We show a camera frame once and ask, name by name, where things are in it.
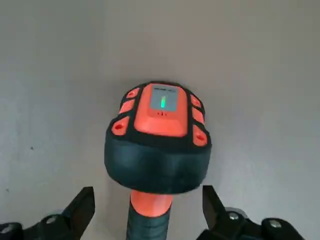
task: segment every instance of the handle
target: handle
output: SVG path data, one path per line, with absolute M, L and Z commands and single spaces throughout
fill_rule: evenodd
M 130 201 L 126 240 L 166 240 L 170 209 L 161 216 L 148 217 L 139 214 Z
M 126 240 L 166 240 L 172 200 L 172 195 L 133 190 Z

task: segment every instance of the black grip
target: black grip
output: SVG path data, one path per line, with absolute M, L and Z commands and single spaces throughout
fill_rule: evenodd
M 140 215 L 130 201 L 126 240 L 166 240 L 170 208 L 161 216 L 147 217 Z

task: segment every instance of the orange handle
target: orange handle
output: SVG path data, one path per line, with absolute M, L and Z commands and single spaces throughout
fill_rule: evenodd
M 132 190 L 130 198 L 137 213 L 145 217 L 156 218 L 168 211 L 174 197 Z

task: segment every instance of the display screen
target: display screen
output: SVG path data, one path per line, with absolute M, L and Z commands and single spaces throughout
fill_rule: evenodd
M 150 108 L 175 112 L 177 110 L 178 89 L 175 86 L 154 84 Z

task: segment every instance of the black rubber casing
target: black rubber casing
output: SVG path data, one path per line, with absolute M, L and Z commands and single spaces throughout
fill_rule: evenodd
M 184 89 L 187 96 L 187 135 L 159 136 L 135 129 L 134 122 L 141 93 L 144 87 L 151 83 L 178 86 Z M 193 106 L 191 94 L 194 94 L 177 83 L 151 81 L 131 90 L 135 88 L 140 89 L 132 110 L 114 118 L 106 131 L 104 164 L 109 176 L 127 188 L 145 193 L 179 194 L 197 188 L 207 174 L 212 147 L 209 132 L 192 116 L 192 107 L 194 107 L 205 117 L 202 102 L 200 102 L 201 107 Z M 120 106 L 132 99 L 126 98 L 131 90 L 124 95 Z M 114 135 L 113 124 L 126 116 L 130 119 L 125 135 Z M 197 125 L 206 134 L 207 145 L 196 146 L 193 143 L 193 125 Z

